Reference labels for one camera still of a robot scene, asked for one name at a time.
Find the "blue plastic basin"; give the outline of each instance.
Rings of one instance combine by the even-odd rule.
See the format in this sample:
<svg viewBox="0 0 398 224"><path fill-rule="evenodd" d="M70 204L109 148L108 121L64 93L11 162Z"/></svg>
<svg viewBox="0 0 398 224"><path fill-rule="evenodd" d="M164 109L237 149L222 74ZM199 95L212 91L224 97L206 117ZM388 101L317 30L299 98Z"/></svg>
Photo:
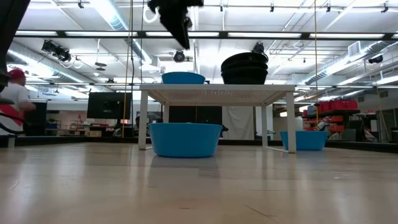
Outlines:
<svg viewBox="0 0 398 224"><path fill-rule="evenodd" d="M205 77L192 72L169 72L162 75L163 84L204 84Z"/></svg>
<svg viewBox="0 0 398 224"><path fill-rule="evenodd" d="M155 123L149 125L154 152L173 158L203 158L216 152L221 125Z"/></svg>
<svg viewBox="0 0 398 224"><path fill-rule="evenodd" d="M296 148L297 150L320 151L325 147L328 133L326 131L296 131ZM280 138L287 150L287 131L280 132Z"/></svg>

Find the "table leg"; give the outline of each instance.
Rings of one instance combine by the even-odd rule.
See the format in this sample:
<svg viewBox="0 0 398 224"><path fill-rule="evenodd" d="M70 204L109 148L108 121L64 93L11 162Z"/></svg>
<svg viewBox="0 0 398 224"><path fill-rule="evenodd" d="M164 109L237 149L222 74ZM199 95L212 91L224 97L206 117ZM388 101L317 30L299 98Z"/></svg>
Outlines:
<svg viewBox="0 0 398 224"><path fill-rule="evenodd" d="M141 91L141 108L139 112L138 148L146 150L147 139L147 114L148 114L148 91Z"/></svg>
<svg viewBox="0 0 398 224"><path fill-rule="evenodd" d="M163 118L163 123L168 123L169 122L169 116L170 116L170 106L168 103L164 105L164 118Z"/></svg>
<svg viewBox="0 0 398 224"><path fill-rule="evenodd" d="M294 96L292 91L286 93L286 107L289 153L296 153L296 124L294 118Z"/></svg>
<svg viewBox="0 0 398 224"><path fill-rule="evenodd" d="M262 146L268 147L267 106L261 105Z"/></svg>

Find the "television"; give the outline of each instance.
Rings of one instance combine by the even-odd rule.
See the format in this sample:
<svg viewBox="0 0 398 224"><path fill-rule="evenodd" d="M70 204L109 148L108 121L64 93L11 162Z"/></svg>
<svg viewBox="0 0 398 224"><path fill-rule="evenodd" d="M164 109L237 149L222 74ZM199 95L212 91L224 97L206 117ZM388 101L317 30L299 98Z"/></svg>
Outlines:
<svg viewBox="0 0 398 224"><path fill-rule="evenodd" d="M124 112L124 93L90 93L87 118L130 119L131 100L132 94L127 93Z"/></svg>

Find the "black bowl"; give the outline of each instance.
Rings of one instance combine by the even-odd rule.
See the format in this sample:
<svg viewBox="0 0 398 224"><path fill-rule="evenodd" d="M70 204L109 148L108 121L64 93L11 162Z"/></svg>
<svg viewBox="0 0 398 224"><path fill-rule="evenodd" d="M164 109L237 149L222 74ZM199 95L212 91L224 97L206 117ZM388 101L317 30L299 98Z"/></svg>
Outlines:
<svg viewBox="0 0 398 224"><path fill-rule="evenodd" d="M240 67L225 70L221 76L224 84L234 85L263 85L268 71L258 67Z"/></svg>
<svg viewBox="0 0 398 224"><path fill-rule="evenodd" d="M254 52L245 52L245 53L232 55L221 64L221 68L231 63L235 63L238 61L247 61L247 60L268 63L268 56Z"/></svg>
<svg viewBox="0 0 398 224"><path fill-rule="evenodd" d="M233 63L229 63L227 65L224 65L224 67L221 67L221 72L227 71L232 68L241 68L241 67L257 67L257 68L263 68L263 69L268 69L268 65L264 62L259 62L255 60L244 60L244 61L237 61Z"/></svg>

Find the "white curtain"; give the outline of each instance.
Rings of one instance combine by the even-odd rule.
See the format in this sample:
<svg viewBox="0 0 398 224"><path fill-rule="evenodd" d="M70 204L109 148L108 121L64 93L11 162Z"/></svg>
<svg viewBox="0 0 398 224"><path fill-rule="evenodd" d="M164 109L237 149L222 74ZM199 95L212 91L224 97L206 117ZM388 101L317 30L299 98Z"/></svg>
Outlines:
<svg viewBox="0 0 398 224"><path fill-rule="evenodd" d="M223 134L225 139L254 140L253 107L224 106L223 125L229 129Z"/></svg>

